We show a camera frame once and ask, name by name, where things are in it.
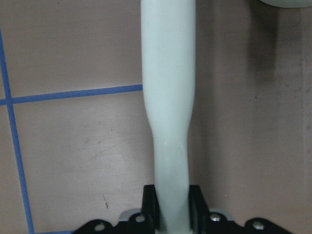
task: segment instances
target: metal fastener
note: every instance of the metal fastener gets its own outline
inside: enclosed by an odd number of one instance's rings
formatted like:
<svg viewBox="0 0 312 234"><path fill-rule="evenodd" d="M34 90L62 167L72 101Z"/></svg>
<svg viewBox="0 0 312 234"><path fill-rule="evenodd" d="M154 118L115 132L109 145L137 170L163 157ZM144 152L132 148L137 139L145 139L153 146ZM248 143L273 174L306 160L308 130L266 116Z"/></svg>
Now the metal fastener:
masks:
<svg viewBox="0 0 312 234"><path fill-rule="evenodd" d="M221 216L218 215L217 213L212 213L210 215L210 219L213 221L213 222L219 222L221 220Z"/></svg>
<svg viewBox="0 0 312 234"><path fill-rule="evenodd" d="M100 232L103 231L105 229L105 225L104 223L99 223L94 227L94 231L96 232Z"/></svg>
<svg viewBox="0 0 312 234"><path fill-rule="evenodd" d="M140 222L144 222L145 221L145 217L144 215L139 215L136 217L136 222L140 223Z"/></svg>
<svg viewBox="0 0 312 234"><path fill-rule="evenodd" d="M263 230L264 229L264 225L263 223L259 222L259 221L255 221L253 222L253 227L257 230Z"/></svg>

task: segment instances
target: scuff mark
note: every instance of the scuff mark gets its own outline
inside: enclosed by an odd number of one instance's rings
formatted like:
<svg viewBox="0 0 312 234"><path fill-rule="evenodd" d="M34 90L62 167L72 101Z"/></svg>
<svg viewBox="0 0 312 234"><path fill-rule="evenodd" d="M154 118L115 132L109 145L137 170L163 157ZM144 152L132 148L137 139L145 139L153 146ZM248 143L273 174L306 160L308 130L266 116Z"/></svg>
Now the scuff mark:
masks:
<svg viewBox="0 0 312 234"><path fill-rule="evenodd" d="M103 194L103 199L104 199L105 206L106 206L106 208L108 209L108 203L107 203L107 201L106 201L106 199L105 199L104 194Z"/></svg>

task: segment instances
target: white pole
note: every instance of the white pole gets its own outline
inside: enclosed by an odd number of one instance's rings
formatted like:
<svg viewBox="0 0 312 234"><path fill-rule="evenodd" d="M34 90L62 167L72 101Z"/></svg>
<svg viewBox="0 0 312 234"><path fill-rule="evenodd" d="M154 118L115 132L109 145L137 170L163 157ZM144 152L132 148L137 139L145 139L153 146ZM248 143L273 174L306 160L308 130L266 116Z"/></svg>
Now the white pole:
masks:
<svg viewBox="0 0 312 234"><path fill-rule="evenodd" d="M168 234L189 234L187 134L195 91L195 0L141 0L143 94Z"/></svg>

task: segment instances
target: beige floor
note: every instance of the beige floor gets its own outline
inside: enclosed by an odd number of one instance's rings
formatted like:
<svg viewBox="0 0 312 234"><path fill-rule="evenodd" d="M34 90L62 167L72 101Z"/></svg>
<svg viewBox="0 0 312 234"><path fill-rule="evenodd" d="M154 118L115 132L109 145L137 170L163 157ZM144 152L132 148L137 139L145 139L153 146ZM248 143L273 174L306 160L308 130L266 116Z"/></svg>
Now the beige floor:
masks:
<svg viewBox="0 0 312 234"><path fill-rule="evenodd" d="M139 0L0 0L12 97L141 83ZM312 8L197 0L191 182L239 224L312 232ZM0 81L0 99L4 98ZM153 183L142 92L15 104L36 233L117 222ZM0 106L0 233L26 234Z"/></svg>

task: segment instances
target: white base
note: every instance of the white base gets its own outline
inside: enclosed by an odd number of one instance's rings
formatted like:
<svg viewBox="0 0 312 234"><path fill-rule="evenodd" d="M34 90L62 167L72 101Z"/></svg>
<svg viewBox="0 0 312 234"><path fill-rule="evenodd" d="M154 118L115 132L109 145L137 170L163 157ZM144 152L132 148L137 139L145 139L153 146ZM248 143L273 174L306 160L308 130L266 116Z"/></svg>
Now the white base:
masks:
<svg viewBox="0 0 312 234"><path fill-rule="evenodd" d="M312 6L312 0L260 0L266 4L282 7L282 8L297 8Z"/></svg>

